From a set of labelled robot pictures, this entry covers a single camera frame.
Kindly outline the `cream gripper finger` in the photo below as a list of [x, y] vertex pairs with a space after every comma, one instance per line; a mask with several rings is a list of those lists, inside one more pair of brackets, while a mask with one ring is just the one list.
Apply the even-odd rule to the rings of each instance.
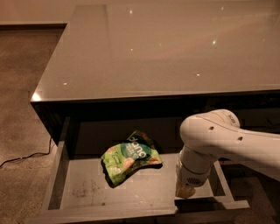
[[189, 186], [188, 184], [185, 184], [181, 182], [180, 180], [176, 180], [176, 189], [175, 189], [175, 195], [182, 199], [188, 199], [191, 198], [196, 193], [196, 190]]

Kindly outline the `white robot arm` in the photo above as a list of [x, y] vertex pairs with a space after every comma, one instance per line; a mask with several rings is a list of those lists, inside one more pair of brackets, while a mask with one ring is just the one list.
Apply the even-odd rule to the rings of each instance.
[[280, 180], [280, 136], [240, 128], [227, 109], [187, 117], [179, 128], [184, 146], [176, 166], [176, 195], [192, 197], [208, 180], [213, 164], [226, 158]]

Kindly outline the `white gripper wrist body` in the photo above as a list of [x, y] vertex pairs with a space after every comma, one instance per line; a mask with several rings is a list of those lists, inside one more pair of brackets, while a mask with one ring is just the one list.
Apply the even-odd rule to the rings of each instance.
[[200, 187], [207, 181], [212, 167], [210, 156], [183, 148], [178, 154], [177, 180], [183, 186]]

